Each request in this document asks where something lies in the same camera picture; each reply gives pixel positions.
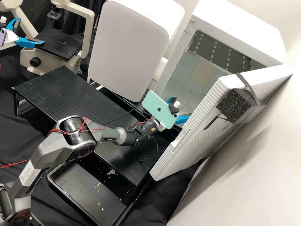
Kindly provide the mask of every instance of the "blue plastic clip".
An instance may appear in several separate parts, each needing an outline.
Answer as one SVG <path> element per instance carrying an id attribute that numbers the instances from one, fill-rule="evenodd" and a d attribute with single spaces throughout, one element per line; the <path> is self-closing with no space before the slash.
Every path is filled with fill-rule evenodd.
<path id="1" fill-rule="evenodd" d="M 167 104 L 170 104 L 170 101 L 173 98 L 177 98 L 177 97 L 171 97 L 171 98 L 169 98 L 169 100 L 167 101 Z M 190 115 L 180 115 L 178 117 L 178 119 L 176 120 L 175 124 L 179 125 L 179 124 L 185 123 L 185 122 L 187 122 L 187 120 L 189 119 L 189 117 L 190 117 Z"/>
<path id="2" fill-rule="evenodd" d="M 13 19 L 11 22 L 9 22 L 9 24 L 6 26 L 6 29 L 13 30 L 13 24 L 14 24 L 17 20 L 20 20 L 20 18 Z"/>
<path id="3" fill-rule="evenodd" d="M 13 25 L 17 20 L 20 20 L 20 18 L 13 19 L 11 22 L 9 22 L 9 24 L 6 26 L 6 29 L 13 30 Z M 17 41 L 15 41 L 16 45 L 23 47 L 23 48 L 34 48 L 35 45 L 41 45 L 44 42 L 45 41 L 40 41 L 40 42 L 30 41 L 30 40 L 28 40 L 26 38 L 22 38 L 22 37 L 20 37 Z"/>
<path id="4" fill-rule="evenodd" d="M 26 38 L 20 37 L 15 43 L 16 45 L 23 47 L 23 48 L 35 48 L 35 45 L 43 44 L 45 41 L 35 42 L 27 40 Z"/>

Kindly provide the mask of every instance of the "red wire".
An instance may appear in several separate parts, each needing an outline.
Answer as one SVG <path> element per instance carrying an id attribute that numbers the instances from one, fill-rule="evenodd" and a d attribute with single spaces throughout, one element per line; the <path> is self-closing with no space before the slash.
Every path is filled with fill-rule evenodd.
<path id="1" fill-rule="evenodd" d="M 52 132 L 61 132 L 61 133 L 66 134 L 66 135 L 71 135 L 71 133 L 65 132 L 65 131 L 60 130 L 60 129 L 52 129 L 52 130 L 50 130 L 47 134 L 50 134 L 50 133 L 52 133 Z"/>
<path id="2" fill-rule="evenodd" d="M 11 164 L 2 166 L 2 167 L 0 167 L 0 169 L 7 168 L 7 167 L 10 167 L 10 166 L 13 166 L 13 165 L 20 164 L 20 163 L 24 163 L 24 162 L 27 162 L 27 161 L 29 161 L 29 159 L 23 160 L 23 161 L 21 161 L 21 162 L 11 163 Z"/>
<path id="3" fill-rule="evenodd" d="M 82 123 L 82 126 L 78 129 L 78 131 L 81 131 L 84 127 L 84 124 L 86 123 L 87 117 L 84 118 L 84 122 Z"/>
<path id="4" fill-rule="evenodd" d="M 86 120 L 87 120 L 87 117 L 84 118 L 84 122 L 82 123 L 82 126 L 78 129 L 78 131 L 80 132 L 82 130 L 82 128 L 84 127 L 85 123 L 86 123 Z M 66 134 L 66 135 L 71 135 L 71 133 L 69 132 L 66 132 L 66 131 L 63 131 L 63 130 L 60 130 L 60 129 L 52 129 L 50 130 L 47 135 L 49 135 L 50 133 L 52 132 L 61 132 L 63 134 Z"/>
<path id="5" fill-rule="evenodd" d="M 136 125 L 144 124 L 146 121 L 149 121 L 149 119 L 145 119 L 143 122 L 137 122 L 133 125 L 133 127 Z"/>
<path id="6" fill-rule="evenodd" d="M 104 128 L 89 129 L 89 130 L 81 130 L 80 132 L 88 132 L 88 131 L 91 131 L 91 130 L 103 130 Z"/>

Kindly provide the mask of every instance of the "black table surface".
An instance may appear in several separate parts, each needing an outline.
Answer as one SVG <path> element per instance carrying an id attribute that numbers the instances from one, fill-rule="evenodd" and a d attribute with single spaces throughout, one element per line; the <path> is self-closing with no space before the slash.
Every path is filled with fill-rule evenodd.
<path id="1" fill-rule="evenodd" d="M 103 124 L 126 113 L 123 108 L 65 66 L 18 85 L 14 89 L 55 121 L 79 115 Z M 129 127 L 136 122 L 138 120 L 128 114 L 108 123 L 107 126 Z M 95 152 L 134 186 L 138 186 L 168 145 L 161 136 L 156 134 L 155 138 L 159 146 L 158 151 L 156 141 L 145 138 L 133 150 L 131 147 L 102 142 Z"/>

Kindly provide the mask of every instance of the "robotic arm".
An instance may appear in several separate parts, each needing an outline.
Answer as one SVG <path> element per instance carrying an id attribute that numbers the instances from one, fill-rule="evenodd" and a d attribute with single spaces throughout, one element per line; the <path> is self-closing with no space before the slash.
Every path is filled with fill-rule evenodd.
<path id="1" fill-rule="evenodd" d="M 129 129 L 108 128 L 89 119 L 85 122 L 79 116 L 58 121 L 54 130 L 62 133 L 52 132 L 37 147 L 17 180 L 0 184 L 0 207 L 6 225 L 43 225 L 30 212 L 31 194 L 55 162 L 64 164 L 83 158 L 102 141 L 134 146 L 141 136 L 156 133 L 158 126 L 158 122 L 152 119 Z"/>

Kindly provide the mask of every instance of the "label sticker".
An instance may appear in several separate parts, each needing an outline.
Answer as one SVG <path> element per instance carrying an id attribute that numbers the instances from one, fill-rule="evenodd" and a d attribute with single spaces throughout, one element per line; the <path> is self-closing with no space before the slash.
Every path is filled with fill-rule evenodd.
<path id="1" fill-rule="evenodd" d="M 41 170 L 35 169 L 31 161 L 27 163 L 19 178 L 23 186 L 30 186 Z"/>

